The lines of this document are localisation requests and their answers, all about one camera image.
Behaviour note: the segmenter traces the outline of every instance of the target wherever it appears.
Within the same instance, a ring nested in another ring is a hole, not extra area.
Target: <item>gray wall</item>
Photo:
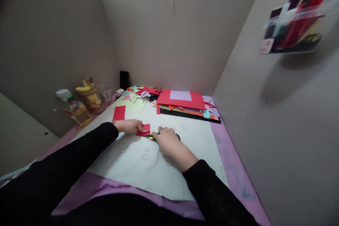
[[[0,91],[58,136],[75,123],[61,110],[57,90],[74,93],[86,76],[119,88],[101,0],[6,0],[0,55]]]
[[[212,95],[254,0],[102,0],[131,83]]]
[[[2,93],[0,112],[0,176],[28,165],[59,141]]]
[[[338,225],[339,23],[317,52],[259,55],[287,1],[255,0],[213,98],[272,224]]]

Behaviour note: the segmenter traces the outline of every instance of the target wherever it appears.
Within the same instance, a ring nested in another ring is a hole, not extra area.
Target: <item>desk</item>
[[[223,123],[210,124],[231,191],[260,225],[270,225],[266,212],[225,125]],[[37,161],[41,161],[49,154],[67,145],[80,131],[81,130],[78,130],[76,127],[72,128],[53,148],[42,154]],[[72,186],[69,193],[53,211],[52,215],[66,214],[92,198],[116,193],[138,194],[153,201],[158,206],[164,207],[184,217],[203,219],[203,215],[195,201],[171,201],[159,195],[112,179],[106,179],[90,172],[85,172],[75,185]]]

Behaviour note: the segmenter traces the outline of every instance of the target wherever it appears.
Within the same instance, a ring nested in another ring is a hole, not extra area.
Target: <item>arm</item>
[[[52,211],[119,132],[145,132],[139,120],[103,123],[85,136],[33,163],[0,189],[0,209],[13,221],[45,223]]]
[[[212,225],[258,225],[244,205],[215,175],[204,160],[199,160],[176,136],[172,128],[159,127],[152,135],[159,150],[171,157],[182,170],[188,188],[208,223]]]

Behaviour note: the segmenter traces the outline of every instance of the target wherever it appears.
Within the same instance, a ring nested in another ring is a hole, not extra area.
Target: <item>right hand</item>
[[[159,134],[152,132],[153,137],[159,145],[159,151],[172,159],[177,155],[183,147],[186,147],[178,138],[173,128],[163,128],[159,126]]]

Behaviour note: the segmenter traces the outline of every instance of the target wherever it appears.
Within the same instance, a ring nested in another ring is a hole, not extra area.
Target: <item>white cutting mat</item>
[[[114,109],[108,108],[72,141],[95,129],[101,123],[111,122],[113,114]],[[223,164],[208,121],[157,115],[156,108],[148,102],[141,114],[126,111],[125,119],[142,120],[143,124],[150,124],[151,132],[158,132],[159,125],[172,127],[180,135],[181,141],[199,159],[204,159],[220,180],[229,187],[221,170]],[[194,200],[186,180],[173,160],[159,152],[159,146],[155,141],[144,137],[120,133],[117,140],[101,153],[88,170],[170,200]]]

